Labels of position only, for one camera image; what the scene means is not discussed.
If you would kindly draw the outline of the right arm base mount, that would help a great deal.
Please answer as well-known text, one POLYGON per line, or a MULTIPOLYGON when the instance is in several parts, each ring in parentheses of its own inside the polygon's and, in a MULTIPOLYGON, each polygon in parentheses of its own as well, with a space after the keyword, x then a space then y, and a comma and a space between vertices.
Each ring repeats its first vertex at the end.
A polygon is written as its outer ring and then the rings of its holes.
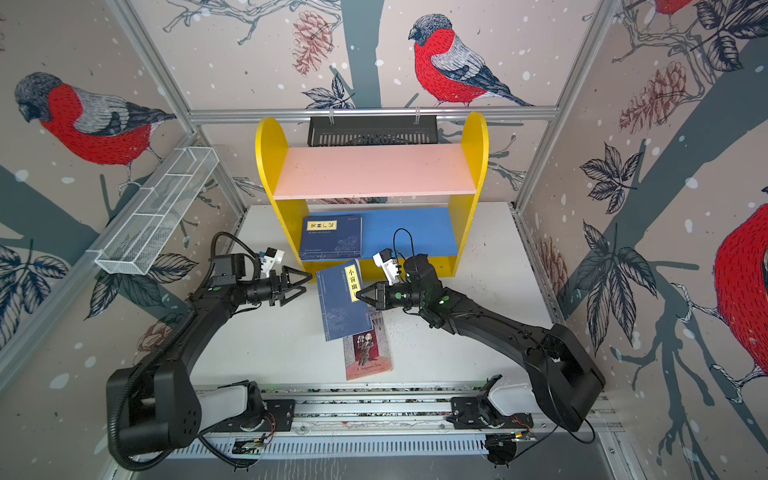
POLYGON ((500 374, 489 378, 475 396, 452 397, 451 410, 445 420, 457 430, 520 428, 530 431, 534 425, 530 413, 505 414, 490 401, 491 389, 502 378, 500 374))

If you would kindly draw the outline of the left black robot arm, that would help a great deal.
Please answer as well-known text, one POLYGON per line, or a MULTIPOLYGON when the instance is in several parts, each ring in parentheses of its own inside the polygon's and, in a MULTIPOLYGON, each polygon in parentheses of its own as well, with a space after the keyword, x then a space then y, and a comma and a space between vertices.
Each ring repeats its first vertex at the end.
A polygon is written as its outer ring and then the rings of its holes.
POLYGON ((169 337, 131 368, 119 369, 106 384, 107 442, 116 463, 128 471, 155 467, 194 440, 234 469, 250 463, 233 459, 205 437, 218 424, 242 417, 276 430, 274 416, 254 381, 225 385, 199 395, 190 374, 217 331, 239 311, 262 305, 285 306, 304 294, 312 274, 285 266, 261 275, 260 256, 212 252, 200 286, 188 298, 188 311, 169 337))

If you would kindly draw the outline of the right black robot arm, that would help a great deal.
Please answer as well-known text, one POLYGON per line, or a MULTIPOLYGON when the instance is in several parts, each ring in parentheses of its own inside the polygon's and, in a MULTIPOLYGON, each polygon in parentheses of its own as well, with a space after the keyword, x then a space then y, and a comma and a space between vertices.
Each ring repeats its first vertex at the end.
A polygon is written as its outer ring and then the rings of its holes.
POLYGON ((566 431, 579 431, 606 380, 566 326, 524 324, 446 287, 425 254, 404 262, 405 280, 375 282, 356 298, 378 311, 401 308, 432 328, 474 339, 505 355, 528 374, 540 410, 566 431))

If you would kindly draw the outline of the blue book yellow label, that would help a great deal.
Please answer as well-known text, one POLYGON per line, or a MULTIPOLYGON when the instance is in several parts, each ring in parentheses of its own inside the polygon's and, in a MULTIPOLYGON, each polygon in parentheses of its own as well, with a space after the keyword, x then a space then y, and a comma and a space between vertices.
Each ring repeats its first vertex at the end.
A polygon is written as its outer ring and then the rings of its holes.
POLYGON ((309 216, 303 220, 302 261, 351 260, 362 254, 363 217, 359 214, 309 216))
POLYGON ((320 270, 316 279, 326 341, 365 333, 373 328, 369 305, 356 297, 362 289, 357 260, 320 270))

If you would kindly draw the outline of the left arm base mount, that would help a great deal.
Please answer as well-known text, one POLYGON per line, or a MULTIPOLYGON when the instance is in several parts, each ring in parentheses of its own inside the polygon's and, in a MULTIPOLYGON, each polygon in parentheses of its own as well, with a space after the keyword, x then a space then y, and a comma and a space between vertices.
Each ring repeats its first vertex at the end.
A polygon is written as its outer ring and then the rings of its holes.
POLYGON ((254 381, 236 382, 230 387, 245 388, 246 406, 239 415, 219 422, 215 432, 282 433, 291 430, 296 407, 294 399, 264 399, 254 381))

